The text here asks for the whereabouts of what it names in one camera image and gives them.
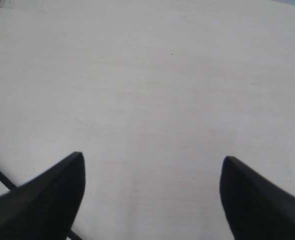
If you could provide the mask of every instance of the white surface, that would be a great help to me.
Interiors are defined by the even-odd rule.
[[[226,155],[295,194],[295,6],[3,5],[0,168],[21,184],[82,151],[85,240],[231,240]]]

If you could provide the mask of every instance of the black plastic part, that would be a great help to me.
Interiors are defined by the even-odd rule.
[[[235,240],[295,240],[295,197],[235,157],[224,160],[220,195]]]
[[[82,153],[0,196],[0,240],[65,240],[85,190]]]

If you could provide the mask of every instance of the black cable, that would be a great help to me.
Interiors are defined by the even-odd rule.
[[[10,179],[8,179],[7,176],[5,176],[1,171],[0,182],[3,183],[3,185],[6,186],[10,191],[17,188],[17,186]],[[82,240],[82,238],[80,238],[79,235],[77,235],[72,230],[68,232],[67,237],[71,240]]]

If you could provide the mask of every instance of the wooden floor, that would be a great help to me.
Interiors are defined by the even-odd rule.
[[[295,6],[4,0],[0,169],[22,184],[73,151],[84,240],[232,240],[226,155],[295,195]]]

